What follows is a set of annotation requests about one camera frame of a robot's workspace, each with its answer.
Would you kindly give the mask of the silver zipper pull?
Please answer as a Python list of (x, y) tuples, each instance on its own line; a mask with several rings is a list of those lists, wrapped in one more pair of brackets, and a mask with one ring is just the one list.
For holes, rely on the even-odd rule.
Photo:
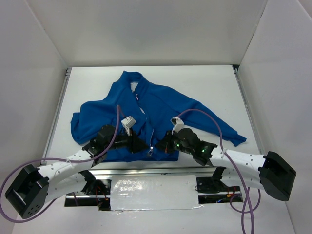
[(147, 153), (147, 156), (152, 156), (153, 151), (154, 151), (154, 147), (151, 146), (150, 149), (149, 149), (149, 151), (148, 151), (148, 153)]

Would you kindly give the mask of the blue zip-up fleece jacket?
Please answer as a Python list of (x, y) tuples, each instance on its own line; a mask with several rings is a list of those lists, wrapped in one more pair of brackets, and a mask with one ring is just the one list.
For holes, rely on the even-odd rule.
[(73, 113), (71, 134), (74, 141), (85, 144), (103, 125), (115, 125), (117, 106), (136, 120), (133, 129), (149, 149), (154, 147), (154, 151), (152, 156), (147, 156), (149, 149), (135, 154), (126, 149), (111, 150), (107, 153), (107, 162), (177, 161), (178, 152), (166, 154), (155, 145), (163, 139), (166, 131), (172, 129), (171, 118), (185, 110), (188, 112), (182, 119), (187, 126), (222, 136), (234, 146), (247, 140), (199, 101), (171, 87), (153, 84), (139, 72), (124, 71), (112, 84), (107, 97), (88, 101), (81, 105), (79, 112)]

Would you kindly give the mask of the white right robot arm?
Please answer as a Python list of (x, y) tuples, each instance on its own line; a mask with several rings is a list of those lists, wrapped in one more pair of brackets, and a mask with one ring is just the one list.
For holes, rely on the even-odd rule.
[(296, 171), (276, 152), (257, 155), (222, 149), (200, 140), (190, 128), (177, 133), (168, 130), (156, 148), (169, 154), (180, 151), (201, 166), (214, 167), (212, 185), (218, 191), (245, 184), (280, 201), (290, 198)]

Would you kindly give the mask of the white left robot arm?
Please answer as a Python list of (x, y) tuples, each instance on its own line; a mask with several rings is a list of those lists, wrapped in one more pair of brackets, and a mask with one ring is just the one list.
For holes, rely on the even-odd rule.
[(120, 148), (133, 154), (149, 147), (132, 129), (116, 134), (114, 126), (104, 125), (96, 137), (64, 161), (37, 168), (24, 166), (5, 192), (5, 198), (22, 219), (29, 219), (45, 203), (69, 193), (107, 196), (110, 183), (96, 179), (89, 170), (106, 159), (106, 149)]

